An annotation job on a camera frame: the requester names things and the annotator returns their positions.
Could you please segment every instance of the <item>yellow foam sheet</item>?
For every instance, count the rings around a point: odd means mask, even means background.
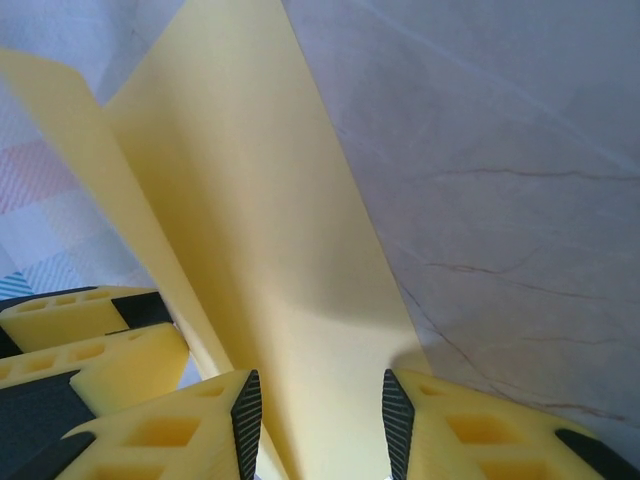
[[[175,390],[188,358],[182,336],[163,323],[2,358],[0,389],[79,370],[70,384],[102,416]]]
[[[387,476],[384,369],[428,365],[279,1],[188,1],[105,112],[60,65],[0,63],[204,373],[259,368],[289,478]]]
[[[0,312],[0,328],[23,352],[98,337],[129,328],[111,298],[152,291],[148,288],[100,287],[36,298]]]
[[[588,430],[502,398],[404,370],[415,408],[408,480],[602,478],[555,435]]]
[[[56,479],[240,480],[230,411],[248,374],[220,375],[72,429],[65,437],[97,438]]]

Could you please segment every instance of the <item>yellow panel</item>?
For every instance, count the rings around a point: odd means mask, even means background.
[[[71,386],[96,415],[174,391],[189,350],[169,324],[130,330],[0,360],[0,389],[80,370]]]
[[[601,478],[555,436],[568,420],[431,376],[394,370],[415,408],[408,480]]]
[[[107,109],[124,156],[77,80],[5,58],[41,130],[193,325],[198,362],[198,345],[222,357],[202,305],[233,367],[260,368],[290,477],[384,478],[380,372],[428,366],[280,3],[187,2]],[[262,451],[259,475],[282,478]]]
[[[100,287],[37,298],[0,312],[0,327],[25,353],[99,337],[129,328],[111,303],[112,298],[151,291]]]
[[[71,430],[97,439],[57,480],[239,479],[230,412],[247,378],[231,372]]]
[[[107,415],[175,390],[189,350],[173,325],[120,334],[117,352],[71,378],[71,386],[96,415]]]

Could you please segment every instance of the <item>black textured edge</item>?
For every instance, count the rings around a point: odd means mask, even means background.
[[[21,303],[28,302],[29,300],[35,300],[37,298],[57,297],[58,295],[65,295],[67,293],[86,292],[87,290],[94,290],[98,287],[80,287],[71,288],[69,290],[60,290],[58,292],[39,293],[37,295],[29,295],[27,297],[8,298],[6,300],[0,300],[0,312],[7,308],[15,307]]]
[[[10,474],[7,480],[55,480],[95,439],[91,432],[80,432],[58,440]]]
[[[567,428],[556,430],[555,434],[605,480],[640,479],[640,471],[600,440]]]
[[[158,323],[173,323],[169,310],[158,292],[112,298],[111,303],[131,329]]]
[[[391,477],[406,480],[411,454],[415,408],[391,369],[384,372],[382,421],[387,438]]]
[[[249,373],[240,395],[233,404],[231,422],[240,480],[253,480],[262,423],[262,392],[257,370]]]

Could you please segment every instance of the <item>square hole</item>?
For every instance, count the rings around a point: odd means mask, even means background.
[[[492,415],[447,416],[447,423],[462,443],[509,444],[521,442],[521,439],[509,425]]]
[[[38,357],[28,360],[24,365],[23,371],[24,373],[38,372],[40,370],[46,370],[47,368],[51,368],[53,366],[53,362],[55,361],[55,355],[47,355],[46,357]]]
[[[490,460],[480,462],[487,480],[560,480],[562,476],[542,460]]]
[[[219,397],[224,392],[224,387],[211,387],[208,390],[203,390],[197,393],[198,397]]]
[[[76,303],[75,295],[64,295],[55,299],[56,305],[70,305]]]
[[[93,290],[84,294],[85,300],[98,300],[99,298],[107,298],[109,290]]]
[[[11,365],[0,366],[0,380],[7,378],[9,376],[9,372],[11,372]]]
[[[134,447],[184,447],[196,433],[200,419],[152,418],[138,426],[125,445]]]
[[[33,310],[40,310],[47,306],[48,300],[31,300],[30,302],[23,303],[19,308],[19,312],[31,312]]]
[[[97,357],[104,353],[104,348],[103,343],[94,343],[93,345],[78,347],[71,352],[69,360],[78,362],[80,360],[86,360],[87,358]]]
[[[153,465],[113,465],[95,469],[91,480],[158,480],[164,467]]]
[[[420,391],[425,395],[444,395],[440,390],[437,390],[430,385],[420,385]]]

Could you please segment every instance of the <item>foam block with square holes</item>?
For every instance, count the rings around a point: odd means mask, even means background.
[[[257,372],[220,375],[71,430],[96,440],[57,480],[253,480],[261,414]]]
[[[173,325],[154,325],[0,359],[0,389],[79,370],[72,388],[105,415],[175,390],[188,358]]]
[[[555,435],[584,428],[428,375],[388,370],[383,421],[394,480],[595,480]]]
[[[37,298],[0,312],[0,328],[25,353],[98,337],[129,328],[112,299],[152,291],[99,287]]]

